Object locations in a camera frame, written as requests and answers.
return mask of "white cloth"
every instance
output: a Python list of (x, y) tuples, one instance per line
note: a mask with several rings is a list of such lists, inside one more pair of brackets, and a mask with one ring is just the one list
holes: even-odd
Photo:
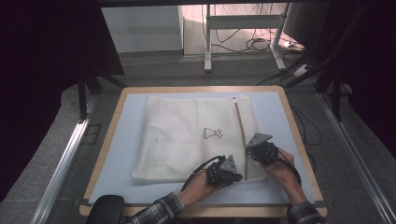
[[(236, 98), (246, 141), (259, 131), (250, 98)], [(184, 181), (199, 165), (215, 156), (233, 155), (244, 175), (245, 150), (233, 98), (173, 99), (150, 96), (145, 127), (133, 177)], [(248, 156), (248, 181), (266, 177)]]

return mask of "hand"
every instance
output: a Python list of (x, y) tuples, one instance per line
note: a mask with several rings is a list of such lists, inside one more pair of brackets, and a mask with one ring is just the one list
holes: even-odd
[(195, 178), (178, 194), (178, 196), (184, 206), (187, 207), (192, 203), (198, 203), (206, 199), (209, 195), (219, 189), (221, 188), (215, 188), (207, 184), (206, 171), (202, 170), (198, 172)]
[[(278, 157), (281, 160), (289, 161), (294, 166), (294, 156), (287, 151), (280, 148)], [(296, 176), (289, 167), (279, 161), (275, 161), (268, 166), (264, 166), (264, 169), (267, 174), (279, 182), (286, 191), (291, 206), (308, 202)]]

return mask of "white wall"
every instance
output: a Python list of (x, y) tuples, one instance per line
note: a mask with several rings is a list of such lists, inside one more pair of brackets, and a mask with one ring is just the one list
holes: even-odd
[(183, 49), (181, 7), (102, 8), (117, 52)]

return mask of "gray carpet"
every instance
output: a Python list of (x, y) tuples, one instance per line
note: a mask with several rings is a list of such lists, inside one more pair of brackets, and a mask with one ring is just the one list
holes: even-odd
[[(148, 54), (135, 57), (123, 54), (120, 58), (126, 76), (118, 79), (132, 87), (254, 85), (278, 73), (275, 62), (266, 54), (215, 57), (213, 71), (209, 74), (204, 72), (202, 57), (183, 58), (178, 54)], [(85, 223), (86, 218), (78, 212), (79, 200), (91, 177), (92, 168), (121, 93), (118, 87), (102, 79), (100, 81), (104, 90), (99, 96), (90, 123), (91, 133), (99, 127), (100, 131), (97, 139), (90, 133), (84, 137), (47, 223)], [(315, 79), (310, 78), (287, 90), (287, 93), (292, 104), (301, 111), (298, 114), (303, 122), (298, 119), (296, 113), (295, 119), (301, 133), (305, 129), (307, 150), (312, 154), (312, 164), (316, 165), (315, 175), (328, 206), (327, 220), (329, 223), (382, 223), (381, 216), (313, 92), (314, 82)], [(32, 219), (77, 124), (77, 99), (76, 87), (64, 92), (62, 108), (47, 137), (13, 190), (0, 204), (0, 223), (28, 223)], [(389, 172), (395, 170), (395, 160), (354, 113), (347, 99), (343, 99), (341, 109), (343, 123), (351, 138), (395, 207), (396, 178), (393, 172)], [(318, 127), (319, 132), (304, 117), (309, 118)], [(251, 219), (241, 223), (256, 222)]]

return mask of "plaid sleeve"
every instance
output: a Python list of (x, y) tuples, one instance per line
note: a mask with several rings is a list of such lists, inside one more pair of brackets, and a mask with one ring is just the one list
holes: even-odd
[(184, 205), (175, 193), (169, 193), (131, 218), (128, 223), (171, 223), (184, 210)]
[(300, 203), (288, 210), (290, 224), (327, 223), (312, 203)]

